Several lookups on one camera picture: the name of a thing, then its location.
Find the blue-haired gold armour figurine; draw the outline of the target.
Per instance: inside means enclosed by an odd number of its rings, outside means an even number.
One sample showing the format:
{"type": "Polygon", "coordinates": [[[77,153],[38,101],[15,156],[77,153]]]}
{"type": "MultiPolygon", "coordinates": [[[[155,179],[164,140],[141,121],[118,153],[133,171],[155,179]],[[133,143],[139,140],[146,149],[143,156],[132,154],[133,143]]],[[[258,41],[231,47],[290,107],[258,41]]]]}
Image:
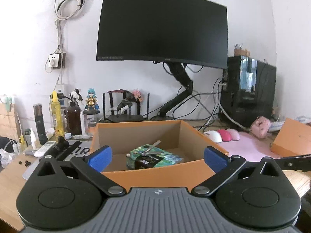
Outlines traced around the blue-haired gold armour figurine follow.
{"type": "Polygon", "coordinates": [[[83,113],[86,115],[96,115],[100,113],[100,108],[98,106],[98,100],[96,98],[94,88],[90,88],[87,92],[86,105],[84,107],[83,113]]]}

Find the black cosmetic bottle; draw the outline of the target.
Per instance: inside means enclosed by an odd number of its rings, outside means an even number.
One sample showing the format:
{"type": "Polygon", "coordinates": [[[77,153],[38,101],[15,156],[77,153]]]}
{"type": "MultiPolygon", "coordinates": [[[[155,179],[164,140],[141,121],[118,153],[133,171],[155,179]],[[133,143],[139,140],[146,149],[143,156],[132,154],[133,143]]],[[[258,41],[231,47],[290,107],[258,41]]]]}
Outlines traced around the black cosmetic bottle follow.
{"type": "Polygon", "coordinates": [[[44,145],[48,141],[48,138],[44,126],[42,104],[34,104],[33,109],[39,143],[44,145]]]}

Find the metal nail clipper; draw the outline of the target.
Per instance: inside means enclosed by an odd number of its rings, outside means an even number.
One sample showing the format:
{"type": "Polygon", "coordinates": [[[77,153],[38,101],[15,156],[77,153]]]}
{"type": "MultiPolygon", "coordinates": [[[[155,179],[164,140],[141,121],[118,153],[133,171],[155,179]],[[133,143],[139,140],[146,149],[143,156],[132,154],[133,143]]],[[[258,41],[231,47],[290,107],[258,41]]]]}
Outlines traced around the metal nail clipper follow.
{"type": "Polygon", "coordinates": [[[140,152],[142,156],[146,156],[151,153],[151,150],[154,149],[156,146],[158,146],[161,143],[161,140],[156,141],[154,144],[149,146],[145,151],[140,152]]]}

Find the black curved monitor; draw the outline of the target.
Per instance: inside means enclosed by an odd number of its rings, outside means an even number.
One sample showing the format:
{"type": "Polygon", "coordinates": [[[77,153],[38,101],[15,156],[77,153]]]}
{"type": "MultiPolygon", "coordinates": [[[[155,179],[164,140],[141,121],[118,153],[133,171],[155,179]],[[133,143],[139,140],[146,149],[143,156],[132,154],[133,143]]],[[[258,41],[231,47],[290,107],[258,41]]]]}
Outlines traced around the black curved monitor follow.
{"type": "Polygon", "coordinates": [[[103,0],[96,58],[224,69],[227,9],[207,0],[103,0]]]}

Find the pink desk mat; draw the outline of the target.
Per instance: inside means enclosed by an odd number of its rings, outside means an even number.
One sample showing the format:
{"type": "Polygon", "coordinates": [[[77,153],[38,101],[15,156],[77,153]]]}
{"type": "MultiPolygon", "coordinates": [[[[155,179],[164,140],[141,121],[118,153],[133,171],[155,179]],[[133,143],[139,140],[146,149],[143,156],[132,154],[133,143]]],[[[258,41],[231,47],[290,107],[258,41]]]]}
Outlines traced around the pink desk mat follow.
{"type": "Polygon", "coordinates": [[[258,139],[252,134],[240,132],[240,140],[222,142],[219,145],[228,151],[229,156],[240,155],[249,162],[259,162],[263,157],[269,156],[273,159],[281,158],[270,150],[273,143],[271,137],[258,139]]]}

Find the white wall socket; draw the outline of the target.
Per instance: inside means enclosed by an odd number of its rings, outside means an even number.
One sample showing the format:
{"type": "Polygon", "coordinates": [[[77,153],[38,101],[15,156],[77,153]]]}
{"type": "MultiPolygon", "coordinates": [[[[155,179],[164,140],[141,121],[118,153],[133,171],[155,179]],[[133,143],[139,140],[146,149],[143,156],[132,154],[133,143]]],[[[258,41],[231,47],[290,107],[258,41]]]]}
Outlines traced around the white wall socket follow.
{"type": "Polygon", "coordinates": [[[65,56],[66,56],[65,53],[50,54],[47,60],[48,68],[51,68],[53,70],[65,68],[65,56]]]}

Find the black flat bar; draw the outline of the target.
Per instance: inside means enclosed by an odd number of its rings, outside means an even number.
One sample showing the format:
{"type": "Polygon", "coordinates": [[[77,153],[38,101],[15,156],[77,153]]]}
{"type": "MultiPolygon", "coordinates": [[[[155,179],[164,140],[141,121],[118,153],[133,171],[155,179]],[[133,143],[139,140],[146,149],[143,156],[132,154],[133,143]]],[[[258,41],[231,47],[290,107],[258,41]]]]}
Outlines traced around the black flat bar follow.
{"type": "Polygon", "coordinates": [[[67,156],[69,156],[71,153],[73,153],[74,150],[76,150],[82,143],[80,141],[76,141],[72,145],[70,145],[68,148],[66,148],[61,154],[59,154],[58,160],[63,161],[67,156]]]}

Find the orange box lid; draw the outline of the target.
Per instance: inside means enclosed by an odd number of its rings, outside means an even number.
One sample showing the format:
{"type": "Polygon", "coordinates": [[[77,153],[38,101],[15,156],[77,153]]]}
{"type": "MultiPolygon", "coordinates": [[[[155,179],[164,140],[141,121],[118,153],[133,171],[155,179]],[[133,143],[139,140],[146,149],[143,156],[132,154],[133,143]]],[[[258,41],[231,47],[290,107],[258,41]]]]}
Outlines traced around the orange box lid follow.
{"type": "Polygon", "coordinates": [[[287,118],[270,150],[281,157],[310,154],[311,127],[287,118]]]}

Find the green tissue pack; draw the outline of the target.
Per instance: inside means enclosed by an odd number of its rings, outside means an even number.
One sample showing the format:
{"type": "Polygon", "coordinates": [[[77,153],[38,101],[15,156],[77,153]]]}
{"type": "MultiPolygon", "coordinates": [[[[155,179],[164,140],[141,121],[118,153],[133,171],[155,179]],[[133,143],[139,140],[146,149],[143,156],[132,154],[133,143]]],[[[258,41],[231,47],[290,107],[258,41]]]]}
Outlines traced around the green tissue pack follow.
{"type": "Polygon", "coordinates": [[[173,166],[182,163],[184,160],[183,157],[156,146],[149,150],[150,146],[151,145],[146,144],[127,153],[127,169],[138,170],[173,166]]]}

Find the hot pink computer mouse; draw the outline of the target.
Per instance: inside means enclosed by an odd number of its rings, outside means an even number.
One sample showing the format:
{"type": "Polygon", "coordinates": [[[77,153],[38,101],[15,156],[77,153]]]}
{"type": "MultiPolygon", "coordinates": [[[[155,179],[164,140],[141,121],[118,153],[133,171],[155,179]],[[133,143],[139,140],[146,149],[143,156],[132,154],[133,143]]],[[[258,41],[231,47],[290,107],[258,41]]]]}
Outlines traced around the hot pink computer mouse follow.
{"type": "Polygon", "coordinates": [[[229,131],[225,129],[218,129],[217,132],[220,134],[223,142],[229,142],[232,140],[232,135],[229,133],[229,131]]]}

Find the pink-haired dark figurine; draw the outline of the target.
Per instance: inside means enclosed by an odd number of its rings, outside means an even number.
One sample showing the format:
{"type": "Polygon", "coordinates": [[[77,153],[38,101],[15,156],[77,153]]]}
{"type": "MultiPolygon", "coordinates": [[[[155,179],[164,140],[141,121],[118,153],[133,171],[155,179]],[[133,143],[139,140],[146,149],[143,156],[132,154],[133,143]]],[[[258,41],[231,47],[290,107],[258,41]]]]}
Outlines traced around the pink-haired dark figurine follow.
{"type": "Polygon", "coordinates": [[[125,123],[125,122],[143,122],[149,116],[149,101],[150,94],[147,94],[147,114],[146,117],[141,115],[141,103],[143,101],[142,93],[139,90],[111,90],[108,91],[110,109],[109,116],[106,116],[105,112],[105,93],[103,93],[103,117],[100,119],[101,123],[112,122],[112,123],[125,123]],[[114,94],[122,94],[123,99],[115,107],[113,101],[114,94]]]}

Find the white remote control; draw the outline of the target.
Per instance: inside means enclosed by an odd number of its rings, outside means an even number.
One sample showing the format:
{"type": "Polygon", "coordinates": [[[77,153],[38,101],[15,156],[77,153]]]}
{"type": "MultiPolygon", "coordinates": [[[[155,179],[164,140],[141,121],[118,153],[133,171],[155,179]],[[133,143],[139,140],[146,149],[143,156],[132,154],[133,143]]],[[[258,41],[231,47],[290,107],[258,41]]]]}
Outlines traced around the white remote control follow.
{"type": "Polygon", "coordinates": [[[34,156],[37,158],[43,157],[49,149],[51,149],[56,144],[55,141],[46,142],[43,146],[41,146],[35,153],[34,156]]]}

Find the pink plush pouch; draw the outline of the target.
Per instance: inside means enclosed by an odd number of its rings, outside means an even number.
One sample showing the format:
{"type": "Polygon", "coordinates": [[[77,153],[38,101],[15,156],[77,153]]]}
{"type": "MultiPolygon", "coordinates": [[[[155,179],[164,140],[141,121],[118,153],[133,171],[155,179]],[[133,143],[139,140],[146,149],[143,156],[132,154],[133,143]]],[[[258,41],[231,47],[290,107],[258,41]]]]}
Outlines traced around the pink plush pouch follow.
{"type": "Polygon", "coordinates": [[[261,139],[266,137],[270,126],[270,120],[264,116],[260,116],[252,123],[250,131],[255,137],[261,139]]]}

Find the white computer mouse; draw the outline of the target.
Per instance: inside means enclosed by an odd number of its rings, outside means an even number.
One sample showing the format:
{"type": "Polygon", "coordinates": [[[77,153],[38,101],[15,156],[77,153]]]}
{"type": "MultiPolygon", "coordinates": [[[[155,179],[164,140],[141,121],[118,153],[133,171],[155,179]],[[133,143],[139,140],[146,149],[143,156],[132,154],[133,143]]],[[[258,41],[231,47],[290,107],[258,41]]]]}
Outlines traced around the white computer mouse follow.
{"type": "Polygon", "coordinates": [[[214,143],[218,144],[222,142],[221,134],[216,130],[205,131],[204,135],[207,136],[214,143]]]}

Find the yellow tall bottle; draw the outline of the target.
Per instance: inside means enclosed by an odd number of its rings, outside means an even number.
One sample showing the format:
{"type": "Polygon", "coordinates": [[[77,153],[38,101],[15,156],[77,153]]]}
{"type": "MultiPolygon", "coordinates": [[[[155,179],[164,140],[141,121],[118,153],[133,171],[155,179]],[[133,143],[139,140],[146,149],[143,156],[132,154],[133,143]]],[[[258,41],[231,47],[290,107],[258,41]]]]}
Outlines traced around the yellow tall bottle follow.
{"type": "Polygon", "coordinates": [[[62,136],[64,137],[64,127],[62,121],[62,114],[61,114],[61,105],[58,99],[58,95],[56,91],[52,92],[52,100],[50,102],[50,108],[53,118],[53,125],[54,125],[54,132],[56,137],[62,136]]]}

